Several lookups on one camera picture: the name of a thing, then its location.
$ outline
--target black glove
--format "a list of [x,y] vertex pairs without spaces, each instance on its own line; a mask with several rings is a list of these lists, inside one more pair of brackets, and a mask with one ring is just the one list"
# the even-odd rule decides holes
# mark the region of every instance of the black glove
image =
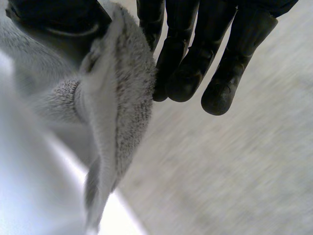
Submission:
[[[196,92],[234,19],[219,67],[201,105],[213,115],[228,111],[256,48],[277,25],[277,17],[298,0],[137,0],[137,14],[154,51],[161,34],[164,5],[169,26],[157,61],[154,101],[188,101]],[[198,12],[195,38],[187,53]]]

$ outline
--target fingertip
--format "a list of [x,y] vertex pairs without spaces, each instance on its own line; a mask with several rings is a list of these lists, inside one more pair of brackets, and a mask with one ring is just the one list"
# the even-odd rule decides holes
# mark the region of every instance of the fingertip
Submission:
[[207,113],[221,116],[229,110],[232,100],[233,95],[227,85],[210,83],[201,98],[201,106]]
[[200,71],[179,69],[170,77],[165,89],[171,100],[186,102],[193,97],[201,81]]

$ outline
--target black leather glove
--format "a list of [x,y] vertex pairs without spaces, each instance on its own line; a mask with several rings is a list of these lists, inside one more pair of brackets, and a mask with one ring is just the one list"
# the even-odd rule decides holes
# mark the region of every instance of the black leather glove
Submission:
[[[164,6],[169,30],[157,61],[154,101],[188,101],[196,92],[233,20],[219,67],[201,105],[213,115],[228,111],[256,48],[277,25],[277,17],[298,0],[137,0],[140,26],[154,51],[161,34]],[[198,12],[195,38],[187,53]]]

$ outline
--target gray cloth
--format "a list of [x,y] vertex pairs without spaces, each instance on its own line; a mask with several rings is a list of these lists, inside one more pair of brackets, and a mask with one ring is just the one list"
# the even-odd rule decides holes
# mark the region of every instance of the gray cloth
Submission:
[[[120,5],[111,5],[108,11],[112,17],[108,32],[93,43],[80,71],[60,64],[60,58],[6,19],[0,21],[0,47],[23,70],[35,74],[31,80],[17,76],[19,94],[90,166],[85,195],[92,231],[97,231],[106,200],[125,175],[148,125],[155,73],[153,55],[134,19]],[[82,156],[75,136],[67,135],[76,128],[92,139],[86,143],[89,156]]]

